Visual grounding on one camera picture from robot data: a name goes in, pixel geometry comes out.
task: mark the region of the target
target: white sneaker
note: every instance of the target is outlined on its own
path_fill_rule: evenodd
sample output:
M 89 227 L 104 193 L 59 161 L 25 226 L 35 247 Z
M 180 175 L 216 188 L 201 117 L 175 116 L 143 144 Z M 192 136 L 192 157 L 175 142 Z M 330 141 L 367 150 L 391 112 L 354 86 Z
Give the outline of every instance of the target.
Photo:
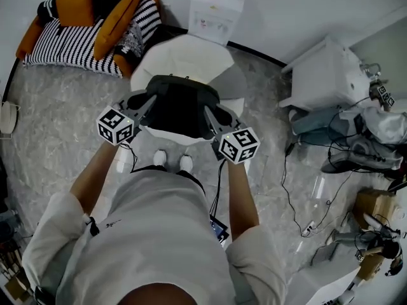
M 188 172 L 189 174 L 192 172 L 193 168 L 193 162 L 191 156 L 184 155 L 181 157 L 181 160 L 179 162 L 179 168 L 180 170 L 184 170 L 185 172 Z
M 167 162 L 167 154 L 164 150 L 157 150 L 154 154 L 153 163 L 155 166 L 164 166 Z

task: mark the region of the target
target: white box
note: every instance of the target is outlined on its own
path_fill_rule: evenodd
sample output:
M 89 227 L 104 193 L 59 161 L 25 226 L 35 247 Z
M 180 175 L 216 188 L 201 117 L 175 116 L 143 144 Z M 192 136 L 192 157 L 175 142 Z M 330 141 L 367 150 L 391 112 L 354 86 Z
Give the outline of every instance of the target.
M 188 34 L 228 44 L 244 0 L 191 0 Z

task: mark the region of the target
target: orange cushion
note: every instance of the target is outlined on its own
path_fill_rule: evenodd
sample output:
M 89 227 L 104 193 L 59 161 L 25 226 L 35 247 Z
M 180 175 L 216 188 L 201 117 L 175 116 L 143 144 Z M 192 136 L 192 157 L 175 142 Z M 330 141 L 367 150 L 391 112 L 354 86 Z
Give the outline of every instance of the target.
M 102 59 L 119 41 L 140 0 L 121 0 L 110 12 L 95 39 L 93 56 Z
M 115 64 L 119 67 L 123 77 L 130 78 L 134 72 L 135 66 L 130 64 L 123 55 L 113 55 Z
M 93 26 L 92 0 L 57 0 L 61 26 Z
M 26 54 L 32 53 L 43 30 L 44 27 L 40 24 L 39 18 L 37 16 L 32 21 L 30 27 L 27 29 L 27 32 L 25 32 L 25 35 L 17 48 L 15 56 L 22 60 L 24 59 Z

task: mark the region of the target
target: white wall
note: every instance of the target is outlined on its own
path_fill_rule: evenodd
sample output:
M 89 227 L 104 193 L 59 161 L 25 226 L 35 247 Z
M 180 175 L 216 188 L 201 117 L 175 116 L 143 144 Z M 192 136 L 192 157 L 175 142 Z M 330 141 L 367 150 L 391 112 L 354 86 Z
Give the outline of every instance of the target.
M 0 0 L 0 92 L 43 0 Z M 188 27 L 190 0 L 163 0 Z M 283 62 L 334 33 L 347 46 L 407 15 L 407 0 L 246 0 L 232 41 Z
M 357 43 L 352 50 L 364 62 L 382 66 L 382 78 L 389 80 L 386 88 L 396 100 L 407 98 L 407 17 Z

